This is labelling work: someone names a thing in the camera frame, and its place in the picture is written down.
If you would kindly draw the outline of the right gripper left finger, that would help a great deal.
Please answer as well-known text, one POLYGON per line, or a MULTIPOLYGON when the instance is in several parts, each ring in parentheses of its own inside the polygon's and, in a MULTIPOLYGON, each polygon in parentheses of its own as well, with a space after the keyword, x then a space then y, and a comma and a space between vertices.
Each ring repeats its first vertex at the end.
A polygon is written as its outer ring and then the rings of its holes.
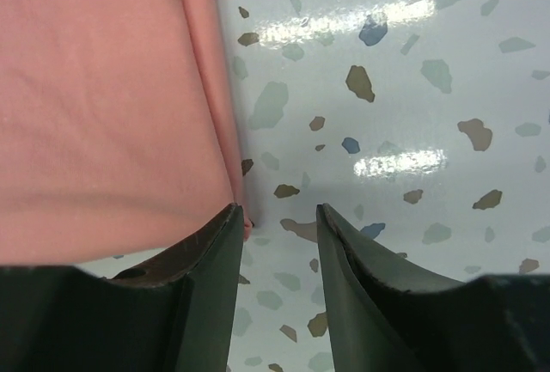
POLYGON ((131 293, 107 371, 224 371, 243 249, 242 207, 109 283, 131 293))

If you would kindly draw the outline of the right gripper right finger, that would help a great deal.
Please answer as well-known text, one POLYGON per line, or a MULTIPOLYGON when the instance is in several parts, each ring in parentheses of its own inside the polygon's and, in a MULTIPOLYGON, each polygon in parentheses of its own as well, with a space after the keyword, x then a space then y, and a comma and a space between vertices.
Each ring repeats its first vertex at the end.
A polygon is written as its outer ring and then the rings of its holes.
POLYGON ((458 281, 360 234, 329 204, 318 205, 316 222, 336 370, 468 370, 441 297, 458 281))

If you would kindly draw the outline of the salmon pink t shirt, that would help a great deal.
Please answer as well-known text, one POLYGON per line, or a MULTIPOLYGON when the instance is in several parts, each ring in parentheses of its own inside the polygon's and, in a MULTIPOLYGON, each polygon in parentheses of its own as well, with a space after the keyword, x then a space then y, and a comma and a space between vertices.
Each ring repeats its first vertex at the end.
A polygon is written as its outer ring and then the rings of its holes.
POLYGON ((1 261, 168 247, 244 204, 216 0, 1 0, 1 261))

